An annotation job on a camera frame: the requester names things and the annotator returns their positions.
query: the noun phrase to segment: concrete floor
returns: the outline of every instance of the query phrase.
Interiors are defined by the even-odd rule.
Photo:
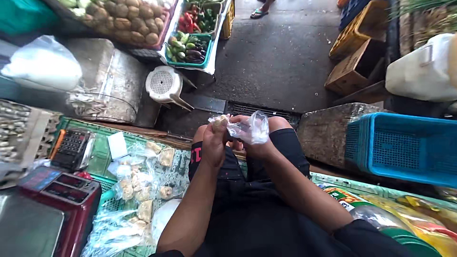
[[[289,112],[326,108],[336,99],[324,89],[333,69],[328,54],[339,34],[336,1],[277,0],[268,15],[250,19],[260,6],[256,0],[235,1],[231,38],[218,44],[217,81],[185,71],[198,89],[183,91]],[[191,137],[209,116],[173,106],[161,111],[156,128]]]

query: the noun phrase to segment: knee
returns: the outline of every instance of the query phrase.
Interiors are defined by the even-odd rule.
[[[200,127],[197,128],[197,131],[195,132],[195,135],[194,135],[194,138],[193,138],[193,141],[192,143],[196,143],[196,142],[200,142],[200,141],[203,141],[203,134],[205,133],[205,130],[206,130],[206,127],[208,125],[202,125]]]
[[[199,131],[205,132],[207,126],[208,126],[208,125],[202,125],[202,126],[198,127],[196,133],[198,133]]]
[[[292,126],[286,119],[278,116],[268,118],[268,126],[270,129],[270,133],[280,129],[292,128]]]

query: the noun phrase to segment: person's arm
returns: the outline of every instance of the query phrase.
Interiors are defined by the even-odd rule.
[[[238,115],[231,117],[230,122],[246,122],[248,118]],[[262,145],[244,143],[244,147],[247,155],[265,162],[265,170],[276,189],[297,212],[307,215],[329,233],[353,220],[344,207],[307,179],[270,140]]]
[[[205,152],[200,165],[185,196],[160,235],[157,252],[178,250],[184,256],[191,256],[203,243],[213,207],[217,175],[225,159],[225,126],[223,124],[214,131],[208,125],[203,136]]]

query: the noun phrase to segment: plastic stool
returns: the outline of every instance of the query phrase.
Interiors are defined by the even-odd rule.
[[[182,100],[181,94],[182,81],[197,88],[183,74],[170,66],[159,66],[148,74],[146,78],[146,91],[154,101],[164,104],[175,103],[182,108],[192,111],[194,107]]]

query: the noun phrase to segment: digital scale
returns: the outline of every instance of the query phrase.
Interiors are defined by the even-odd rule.
[[[79,257],[101,196],[96,181],[39,167],[0,192],[0,249],[4,256]]]

